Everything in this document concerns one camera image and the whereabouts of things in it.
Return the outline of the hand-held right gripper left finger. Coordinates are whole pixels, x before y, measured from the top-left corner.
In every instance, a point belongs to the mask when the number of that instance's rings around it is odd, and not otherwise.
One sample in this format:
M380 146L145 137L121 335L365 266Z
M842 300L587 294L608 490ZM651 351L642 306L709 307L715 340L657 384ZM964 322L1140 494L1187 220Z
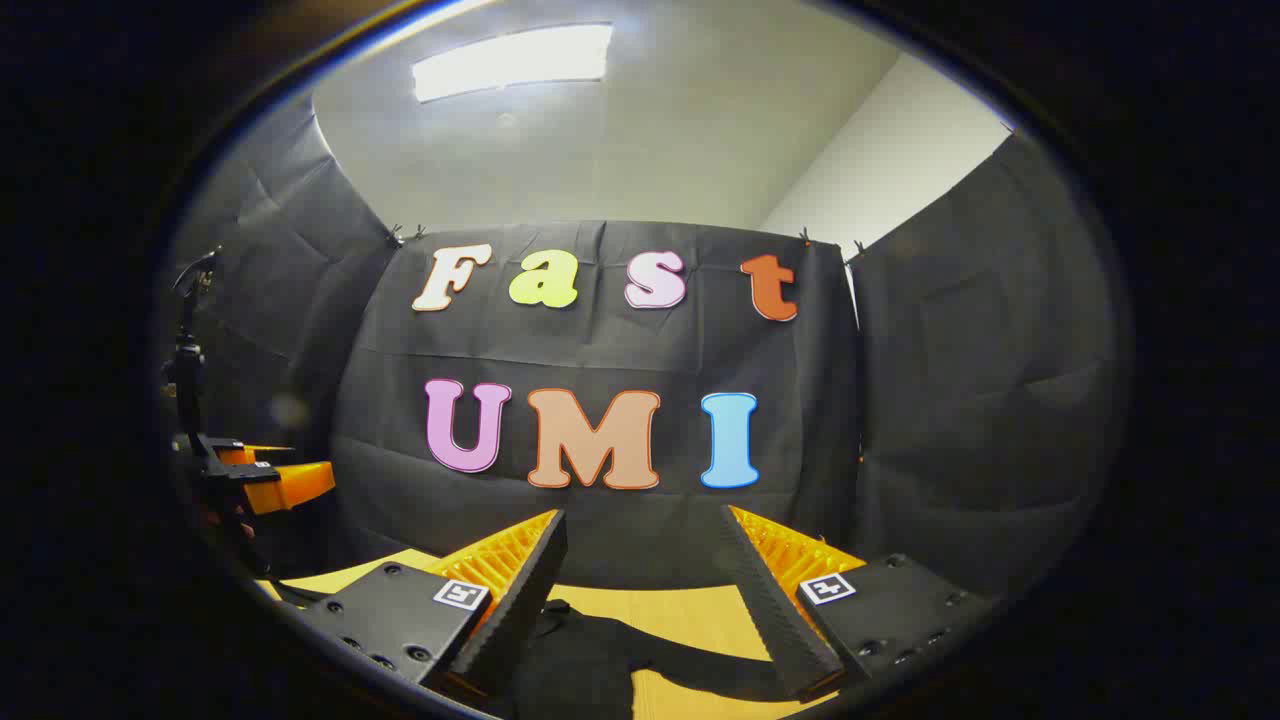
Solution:
M416 703L506 692L567 550L552 509L444 557L404 550L300 578L296 618L372 683Z

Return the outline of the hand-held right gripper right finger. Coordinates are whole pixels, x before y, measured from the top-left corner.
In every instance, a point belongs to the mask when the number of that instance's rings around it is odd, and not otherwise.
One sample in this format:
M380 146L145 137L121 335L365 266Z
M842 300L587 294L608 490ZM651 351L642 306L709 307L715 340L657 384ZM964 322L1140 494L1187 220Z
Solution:
M905 553L859 559L744 509L719 509L726 571L799 700L888 685L983 628L998 598Z

